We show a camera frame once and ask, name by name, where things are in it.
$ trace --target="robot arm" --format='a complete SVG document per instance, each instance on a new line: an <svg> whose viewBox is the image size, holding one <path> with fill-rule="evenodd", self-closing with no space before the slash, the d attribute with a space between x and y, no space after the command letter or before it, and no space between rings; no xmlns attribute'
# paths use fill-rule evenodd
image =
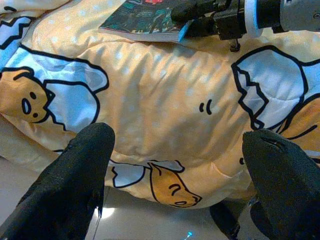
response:
<svg viewBox="0 0 320 240"><path fill-rule="evenodd" d="M172 9L176 22L195 20L186 37L219 35L237 40L259 37L264 28L274 33L320 31L318 0L187 0Z"/></svg>

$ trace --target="white polka dot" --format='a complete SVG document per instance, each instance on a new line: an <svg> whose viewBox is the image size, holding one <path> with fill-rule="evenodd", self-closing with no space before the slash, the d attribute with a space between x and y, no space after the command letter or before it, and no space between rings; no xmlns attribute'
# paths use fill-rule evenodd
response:
<svg viewBox="0 0 320 240"><path fill-rule="evenodd" d="M101 47L96 53L97 53L98 55L102 55L102 54L104 53L104 51L105 51L105 48L104 48L104 47Z"/></svg>
<svg viewBox="0 0 320 240"><path fill-rule="evenodd" d="M199 123L201 123L201 124L205 125L205 124L207 124L207 123L208 123L208 119L206 119L206 118L202 118L202 119L199 121Z"/></svg>
<svg viewBox="0 0 320 240"><path fill-rule="evenodd" d="M132 113L132 112L135 111L135 109L136 109L135 106L134 106L134 105L131 105L131 106L129 107L129 112Z"/></svg>
<svg viewBox="0 0 320 240"><path fill-rule="evenodd" d="M97 37L96 36L91 36L90 40L91 40L91 42L95 43L97 41Z"/></svg>
<svg viewBox="0 0 320 240"><path fill-rule="evenodd" d="M235 94L233 94L233 93L229 93L228 94L228 100L233 100L233 99L235 99L237 96L235 95Z"/></svg>
<svg viewBox="0 0 320 240"><path fill-rule="evenodd" d="M93 8L93 10L95 10L95 11L99 11L99 10L100 10L100 7L99 7L98 5L94 5L92 8Z"/></svg>
<svg viewBox="0 0 320 240"><path fill-rule="evenodd" d="M129 68L128 68L127 66L125 66L125 67L122 69L122 73L123 73L124 75L128 75L129 72L130 72L130 70L129 70Z"/></svg>
<svg viewBox="0 0 320 240"><path fill-rule="evenodd" d="M193 108L193 112L194 112L194 113L199 113L199 106L195 106L195 107Z"/></svg>
<svg viewBox="0 0 320 240"><path fill-rule="evenodd" d="M162 70L160 72L160 78L163 78L166 74L167 74L167 71L166 70Z"/></svg>
<svg viewBox="0 0 320 240"><path fill-rule="evenodd" d="M201 60L197 60L197 61L194 63L194 67L199 67L200 64L201 64Z"/></svg>
<svg viewBox="0 0 320 240"><path fill-rule="evenodd" d="M181 58L179 58L179 59L177 60L177 64L178 64L178 65L185 65L185 61L182 60Z"/></svg>
<svg viewBox="0 0 320 240"><path fill-rule="evenodd" d="M78 12L78 15L80 15L81 17L84 17L86 15L86 11L85 10L80 10Z"/></svg>
<svg viewBox="0 0 320 240"><path fill-rule="evenodd" d="M210 110L213 114L217 114L220 111L220 107L216 105L213 108L210 108Z"/></svg>
<svg viewBox="0 0 320 240"><path fill-rule="evenodd" d="M161 59L161 55L156 54L153 59L154 59L154 61L159 61Z"/></svg>
<svg viewBox="0 0 320 240"><path fill-rule="evenodd" d="M194 90L192 88L189 88L187 91L185 91L185 95L188 97L191 97L194 94Z"/></svg>
<svg viewBox="0 0 320 240"><path fill-rule="evenodd" d="M209 79L210 79L209 76L202 75L199 81L203 84L206 84L209 81Z"/></svg>
<svg viewBox="0 0 320 240"><path fill-rule="evenodd" d="M134 59L138 60L140 57L141 57L141 54L137 54L137 55L134 56Z"/></svg>
<svg viewBox="0 0 320 240"><path fill-rule="evenodd" d="M73 37L71 38L71 41L72 41L73 43L76 43L76 42L77 42L77 37L76 37L76 36L73 36Z"/></svg>
<svg viewBox="0 0 320 240"><path fill-rule="evenodd" d="M58 42L58 38L56 36L51 38L51 41L55 44L56 42Z"/></svg>
<svg viewBox="0 0 320 240"><path fill-rule="evenodd" d="M180 55L180 49L178 48L178 47L176 47L174 50L173 50L173 55L175 55L175 56L179 56Z"/></svg>
<svg viewBox="0 0 320 240"><path fill-rule="evenodd" d="M118 51L118 52L115 54L115 58L118 59L118 60L120 60L120 59L122 58L122 53Z"/></svg>
<svg viewBox="0 0 320 240"><path fill-rule="evenodd" d="M125 103L127 101L127 97L126 96L122 96L120 99L121 99L122 103Z"/></svg>

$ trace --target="comic book cover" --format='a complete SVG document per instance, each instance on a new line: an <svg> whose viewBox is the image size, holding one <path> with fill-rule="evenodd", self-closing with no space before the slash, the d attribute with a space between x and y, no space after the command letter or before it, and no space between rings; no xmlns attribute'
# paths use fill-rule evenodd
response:
<svg viewBox="0 0 320 240"><path fill-rule="evenodd" d="M163 36L156 37L155 41L178 42L187 31L188 24L173 22L171 10L181 2L181 0L126 0L100 26L100 29L102 32L134 40L153 41L155 35L161 34Z"/></svg>

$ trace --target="black outline drawing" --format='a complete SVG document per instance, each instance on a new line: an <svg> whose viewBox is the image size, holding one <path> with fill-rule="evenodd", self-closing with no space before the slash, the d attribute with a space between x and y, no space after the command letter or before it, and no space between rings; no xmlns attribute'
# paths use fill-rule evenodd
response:
<svg viewBox="0 0 320 240"><path fill-rule="evenodd" d="M285 58L288 58L288 59L292 60L297 65L297 67L300 69L301 77L302 77L302 80L303 80L303 94L300 96L298 103L295 105L295 107L293 107L291 112L283 120L281 120L280 122L276 123L275 125L273 125L271 127L268 127L268 129L270 129L270 130L274 130L275 128L279 127L276 132L277 133L282 133L283 131L285 131L289 127L293 117L297 114L297 112L299 112L301 110L301 108L303 108L310 101L318 98L318 96L317 96L318 94L315 94L315 95L309 97L308 99L305 99L305 95L308 93L309 87L308 87L308 81L307 81L307 77L306 77L306 75L304 73L303 67L308 67L308 66L313 66L315 64L318 64L318 63L320 63L320 59L317 59L317 60L314 60L314 61L311 61L311 62L302 62L302 61L298 60L297 58L295 58L294 56L291 56L291 55L279 50L277 47L275 47L273 45L267 45L267 46L263 46L263 47L257 48L255 50L243 55L240 59L238 59L235 63L233 63L231 65L236 88L242 94L241 98L238 100L238 103L249 114L250 121L251 121L251 128L253 130L259 130L259 129L264 128L265 124L263 122L259 121L257 119L257 117L265 109L265 107L268 104L269 100L263 94L263 92L261 91L260 84L257 83L257 82L251 81L251 77L250 77L249 73L247 71L241 70L238 67L238 65L242 61L247 59L248 57L250 57L250 56L252 56L254 54L260 53L262 51L265 51L265 50L274 51L277 54L280 54L280 55L284 56ZM243 102L243 99L247 95L247 91L242 88L242 86L240 84L238 73L245 75L246 85L247 86L251 86L251 87L252 86L256 87L257 94L264 101L264 105L256 113L253 113L253 111L249 107L247 107ZM279 130L280 130L280 128L281 128L281 126L282 126L282 124L284 122L285 122L285 126L282 129L282 131L279 132Z"/></svg>
<svg viewBox="0 0 320 240"><path fill-rule="evenodd" d="M113 161L110 159L111 162L115 163L115 164L123 164L123 165L131 165L131 166L138 166L138 167L143 167L143 174L142 176L139 178L139 180L137 181L134 181L130 184L127 184L127 185L124 185L124 186L116 186L115 184L115 181L116 181L116 177L118 176L118 173L116 172L115 170L115 166L112 167L111 171L114 173L114 177L112 178L112 182L113 182L113 187L116 188L116 189L123 189L123 188L126 188L126 187L129 187L131 185L134 185L134 184L137 184L138 182L140 182L144 176L145 176L145 173L146 173L146 169L149 169L151 171L151 167L148 167L148 166L144 166L144 165L139 165L139 164L131 164L131 163L123 163L123 162L116 162L116 161ZM156 163L160 163L160 161L157 161L157 160L150 160L150 162L156 162ZM181 165L181 163L178 161L178 160L175 160L175 162L178 163L178 165L181 167L181 170L177 170L178 173L182 173L184 170L185 170L185 167Z"/></svg>
<svg viewBox="0 0 320 240"><path fill-rule="evenodd" d="M160 176L162 175L161 169L166 169L166 170L172 172L172 173L179 179L179 181L182 183L182 187L184 188L184 190L185 190L186 192L188 192L189 194L195 195L195 196L197 197L197 198L195 198L195 197L193 196L193 198L194 198L194 204L191 205L191 206L179 206L177 203L176 203L177 205L174 205L174 204L168 204L168 205L173 206L173 207L176 207L176 208L190 208L190 207L193 207L193 206L197 205L197 204L202 200L202 197L201 197L201 196L199 196L199 195L191 192L191 191L187 188L187 186L186 186L186 184L184 183L184 181L183 181L183 180L181 179L181 177L178 175L178 173L182 173L185 169L183 169L183 171L176 171L176 170L169 169L169 168L167 168L167 167L163 167L163 166L156 165L156 164L154 164L154 163L152 163L152 162L148 162L148 165L151 165L151 164L154 166L154 168L156 168L156 169L159 171L159 175L160 175ZM153 174L153 171L151 170L151 171L150 171L150 187L151 187L152 196L153 196L153 198L154 198L158 203L160 203L160 201L158 201L158 199L157 199L157 197L156 197L156 195L155 195L154 184L153 184L153 182L152 182L152 174Z"/></svg>
<svg viewBox="0 0 320 240"><path fill-rule="evenodd" d="M161 163L163 163L163 162L170 162L170 161L158 161L158 160L154 160L154 159L153 159L153 160L149 160L149 161L147 162L147 165L148 165L148 166L139 165L139 164L116 162L116 161L113 161L113 160L111 160L111 159L110 159L110 161L111 161L112 163L114 163L114 164L117 164L117 165L130 165L130 166L143 167L143 173L142 173L141 177L140 177L138 180L136 180L136 181L134 181L134 182L131 182L130 184L123 185L123 186L116 186L116 183L115 183L115 182L116 182L116 178L117 178L117 176L118 176L118 173L117 173L117 171L116 171L116 169L115 169L116 166L113 166L112 169L111 169L111 171L114 173L114 176L113 176L113 178L112 178L112 184L113 184L113 187L116 188L116 189L123 189L123 188L129 187L129 186L132 186L132 185L134 185L134 184L137 184L138 182L140 182L140 181L144 178L144 176L145 176L145 174L146 174L146 169L149 169L149 170L150 170L150 188L151 188L151 193L152 193L152 196L154 197L154 199L155 199L157 202L159 202L159 201L157 200L157 198L156 198L155 193L154 193L154 188L153 188L153 183L152 183L152 172L153 172L153 168L151 167L151 164L153 164L153 166L154 166L156 169L158 169L159 171L160 171L159 168L163 168L163 169L166 169L166 170L174 173L174 174L177 176L177 178L179 179L179 181L182 183L182 187L184 187L184 190L185 190L186 192L188 192L188 193L190 193L190 194L192 194L192 195L194 195L194 196L197 197L197 199L196 199L195 197L193 197L193 198L195 199L195 203L194 203L193 205L191 205L191 206L178 206L178 205L172 205L172 204L169 204L169 205L174 206L174 207L176 207L176 208L190 208L190 207L192 207L192 206L195 206L196 204L198 204L198 203L202 200L202 197L201 197L201 196L199 196L199 195L197 195L197 194L189 191L189 189L187 188L187 186L185 185L185 183L183 182L183 180L181 179L181 177L178 175L179 173L183 173L183 172L185 171L185 167L182 166L182 164L181 164L178 160L175 160L175 162L178 163L178 165L181 167L180 170L174 170L174 169L170 169L170 168L165 167L165 166L157 165L157 163L160 163L160 164L161 164Z"/></svg>
<svg viewBox="0 0 320 240"><path fill-rule="evenodd" d="M54 98L56 97L56 95L48 90L46 88L46 85L47 84L63 84L63 85L69 85L69 86L83 86L85 87L90 93L91 95L93 96L95 102L96 102L96 112L95 112L95 115L91 121L90 124L93 124L96 122L97 118L98 118L98 115L100 113L100 101L97 97L97 93L101 92L101 91L104 91L106 90L109 85L110 85L110 82L109 82L109 78L108 78L108 75L107 73L98 65L93 65L92 63L90 63L88 60L85 60L85 59L80 59L80 58L68 58L68 57L64 57L64 56L60 56L60 55L55 55L55 54L51 54L51 53L47 53L47 52L41 52L41 51L36 51L36 50L31 50L30 48L24 46L24 45L20 45L20 48L26 50L28 53L31 53L31 54L34 54L34 55L40 55L40 56L45 56L45 57L49 57L49 58L53 58L53 59L57 59L57 60L63 60L63 61L67 61L67 62L79 62L79 63L84 63L88 66L90 66L92 69L95 69L95 70L98 70L100 71L106 78L106 84L105 86L103 87L100 87L99 89L95 90L95 91L92 91L88 85L82 81L65 81L65 80L56 80L56 79L46 79L43 81L43 83L41 81L39 81L36 77L34 77L34 70L28 66L23 66L23 67L5 67L3 68L3 72L4 71L17 71L17 70L28 70L30 71L31 73L27 73L27 72L24 72L22 73L21 76L25 76L29 79L31 79L32 81L36 82L37 84L39 84L41 86L41 88L44 90L46 96L47 96L47 103L44 105L43 109L47 112L47 114L45 115L45 117L37 122L34 122L35 124L38 124L38 123L43 123L45 122L49 116L52 117L52 121L54 124L57 124L57 125L62 125L63 126L63 130L64 131L67 131L66 129L66 126L63 122L58 122L56 120L56 116L53 112L51 112L49 110L49 105L50 103L54 100Z"/></svg>
<svg viewBox="0 0 320 240"><path fill-rule="evenodd" d="M245 159L243 157L240 157L239 163L241 165L245 165Z"/></svg>
<svg viewBox="0 0 320 240"><path fill-rule="evenodd" d="M19 34L10 36L3 44L0 44L0 49L1 50L6 49L14 40L22 39L22 36L24 34L24 28L30 27L32 21L34 19L36 19L36 18L35 17L31 17L31 16L20 16L20 17L13 18L11 20L11 22L6 22L4 20L0 21L0 27L2 25L6 25L8 27L12 27L16 23L17 20L23 19L23 18L29 19L30 22L29 23L19 23Z"/></svg>
<svg viewBox="0 0 320 240"><path fill-rule="evenodd" d="M211 112L211 110L210 110L210 105L211 105L211 103L212 103L212 99L210 99L208 102L207 102L207 104L206 104L206 113L208 114L208 115L211 115L212 114L212 112ZM205 106L205 104L202 102L201 104L200 104L200 106L199 106L199 111L201 112L201 113L203 113L204 112L204 106Z"/></svg>
<svg viewBox="0 0 320 240"><path fill-rule="evenodd" d="M116 170L115 170L116 167L113 166L112 169L111 169L111 171L114 173L114 177L112 178L112 184L113 184L113 187L116 188L116 189L123 189L123 188L127 188L127 187L129 187L129 186L131 186L131 185L137 184L137 183L140 182L140 181L144 178L144 176L145 176L145 173L146 173L146 167L145 167L145 166L138 165L138 164L115 162L115 161L113 161L113 160L111 160L111 159L110 159L110 161L113 162L113 163L115 163L115 164L122 164L122 165L131 165L131 166L143 167L143 173L142 173L141 177L140 177L138 180L136 180L136 181L134 181L134 182L131 182L131 183L127 184L127 185L116 186L116 178L117 178L117 176L118 176L118 173L117 173Z"/></svg>
<svg viewBox="0 0 320 240"><path fill-rule="evenodd" d="M14 7L11 7L11 6L5 6L3 8L5 11L11 11L11 12L16 12L17 9L15 9Z"/></svg>
<svg viewBox="0 0 320 240"><path fill-rule="evenodd" d="M55 98L55 94L46 89L45 86L41 83L41 81L39 81L39 79L37 79L36 77L34 77L34 70L28 66L24 66L24 67L18 67L18 68L15 68L15 67L4 67L3 68L3 72L15 72L17 70L27 70L29 72L22 72L20 73L19 75L15 76L13 78L13 80L16 80L20 77L26 77L28 79L30 79L31 81L37 83L44 91L45 95L46 95L46 98L47 98L47 102L43 105L43 109L46 111L46 115L43 117L44 120L40 120L40 121L36 121L34 122L35 124L37 123L42 123L44 122L45 120L48 119L48 117L50 116L50 112L48 111L48 106L50 105L50 103L52 102L52 100Z"/></svg>

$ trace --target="cartoon eye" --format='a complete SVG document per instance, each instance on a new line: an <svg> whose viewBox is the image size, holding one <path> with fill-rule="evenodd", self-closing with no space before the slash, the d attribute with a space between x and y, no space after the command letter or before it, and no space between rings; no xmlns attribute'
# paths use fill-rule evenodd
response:
<svg viewBox="0 0 320 240"><path fill-rule="evenodd" d="M175 205L185 205L185 204L187 204L187 202L186 201L176 201L174 204Z"/></svg>
<svg viewBox="0 0 320 240"><path fill-rule="evenodd" d="M173 188L176 188L176 189L172 191L171 196L174 196L175 193L181 189L181 186L179 184L172 184L169 186L169 189L173 189Z"/></svg>
<svg viewBox="0 0 320 240"><path fill-rule="evenodd" d="M28 99L23 98L21 101L22 111L24 114L28 115L31 113L31 104Z"/></svg>
<svg viewBox="0 0 320 240"><path fill-rule="evenodd" d="M36 99L36 98L37 98L36 94L35 94L33 91L30 92L30 97L31 97L32 99Z"/></svg>

